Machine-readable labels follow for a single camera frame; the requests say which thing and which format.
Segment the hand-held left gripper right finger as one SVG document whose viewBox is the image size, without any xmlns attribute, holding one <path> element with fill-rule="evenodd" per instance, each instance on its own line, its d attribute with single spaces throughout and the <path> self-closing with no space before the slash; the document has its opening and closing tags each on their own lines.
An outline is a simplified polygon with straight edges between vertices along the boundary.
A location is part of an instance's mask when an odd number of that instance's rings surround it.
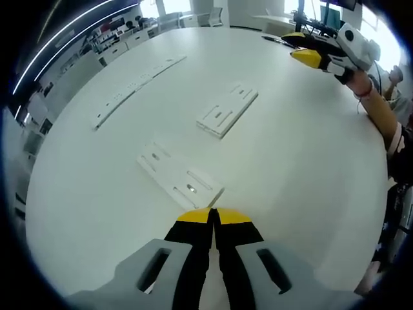
<svg viewBox="0 0 413 310">
<path fill-rule="evenodd" d="M 352 309 L 360 299 L 317 281 L 308 263 L 264 240 L 237 210 L 216 210 L 215 237 L 231 309 Z"/>
</svg>

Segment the person's right hand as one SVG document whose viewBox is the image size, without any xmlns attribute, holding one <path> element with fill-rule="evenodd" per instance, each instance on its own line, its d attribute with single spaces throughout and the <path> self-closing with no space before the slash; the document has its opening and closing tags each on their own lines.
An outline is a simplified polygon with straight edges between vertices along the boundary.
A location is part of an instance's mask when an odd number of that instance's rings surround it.
<svg viewBox="0 0 413 310">
<path fill-rule="evenodd" d="M 342 84 L 346 85 L 349 84 L 353 79 L 356 74 L 361 74 L 365 73 L 364 70 L 361 70 L 360 68 L 348 68 L 345 67 L 342 71 L 342 73 L 334 74 L 334 77 Z"/>
</svg>

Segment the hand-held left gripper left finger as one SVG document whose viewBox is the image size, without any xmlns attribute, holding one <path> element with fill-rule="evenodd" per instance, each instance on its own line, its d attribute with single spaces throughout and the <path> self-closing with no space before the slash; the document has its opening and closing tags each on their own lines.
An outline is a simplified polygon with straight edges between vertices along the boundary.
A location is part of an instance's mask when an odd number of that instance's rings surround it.
<svg viewBox="0 0 413 310">
<path fill-rule="evenodd" d="M 210 208 L 182 214 L 163 239 L 121 261 L 113 278 L 67 298 L 72 309 L 198 309 L 209 266 Z"/>
</svg>

